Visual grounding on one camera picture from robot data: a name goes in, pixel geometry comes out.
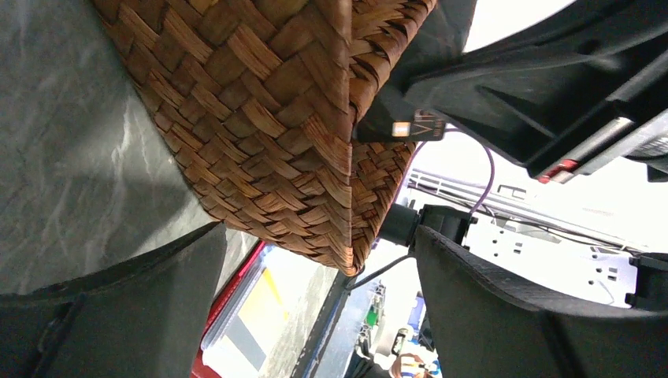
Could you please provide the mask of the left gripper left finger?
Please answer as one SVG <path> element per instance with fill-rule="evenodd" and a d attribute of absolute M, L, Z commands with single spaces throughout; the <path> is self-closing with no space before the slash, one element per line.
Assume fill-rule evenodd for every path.
<path fill-rule="evenodd" d="M 107 269 L 1 297 L 4 377 L 187 377 L 225 259 L 208 224 Z"/>

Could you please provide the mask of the red leather card holder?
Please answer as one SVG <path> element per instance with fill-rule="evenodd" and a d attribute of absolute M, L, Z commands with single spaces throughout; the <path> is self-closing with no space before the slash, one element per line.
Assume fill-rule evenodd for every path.
<path fill-rule="evenodd" d="M 288 308 L 273 274 L 274 246 L 257 243 L 215 298 L 191 377 L 258 377 Z"/>

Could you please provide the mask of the brown woven basket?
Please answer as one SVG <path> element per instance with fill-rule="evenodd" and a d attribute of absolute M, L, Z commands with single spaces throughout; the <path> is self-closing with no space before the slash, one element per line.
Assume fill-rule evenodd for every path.
<path fill-rule="evenodd" d="M 413 142 L 358 142 L 433 1 L 96 1 L 204 210 L 353 276 Z"/>

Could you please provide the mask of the black credit card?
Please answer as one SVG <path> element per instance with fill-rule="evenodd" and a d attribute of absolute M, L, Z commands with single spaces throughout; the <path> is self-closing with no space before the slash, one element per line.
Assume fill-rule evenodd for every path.
<path fill-rule="evenodd" d="M 447 122 L 403 99 L 397 87 L 382 87 L 353 130 L 361 143 L 440 141 Z"/>

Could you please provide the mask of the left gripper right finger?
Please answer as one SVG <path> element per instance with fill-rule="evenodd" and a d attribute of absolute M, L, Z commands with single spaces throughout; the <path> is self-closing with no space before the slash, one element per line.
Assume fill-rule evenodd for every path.
<path fill-rule="evenodd" d="M 446 377 L 664 377 L 667 314 L 542 287 L 431 228 L 415 258 Z"/>

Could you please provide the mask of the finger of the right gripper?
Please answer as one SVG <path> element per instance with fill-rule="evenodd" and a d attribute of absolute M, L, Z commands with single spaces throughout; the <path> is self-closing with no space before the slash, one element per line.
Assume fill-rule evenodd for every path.
<path fill-rule="evenodd" d="M 628 72 L 571 65 L 509 72 L 465 89 L 445 117 L 535 180 L 589 175 L 615 158 L 667 169 L 667 34 L 624 51 Z"/>
<path fill-rule="evenodd" d="M 667 32 L 664 1 L 575 1 L 522 31 L 472 52 L 463 45 L 473 22 L 470 1 L 441 1 L 410 42 L 389 81 L 403 99 L 434 115 L 456 118 L 455 105 L 479 105 L 466 94 L 476 80 L 509 72 L 543 72 L 571 65 L 594 65 L 628 72 L 624 51 Z"/>

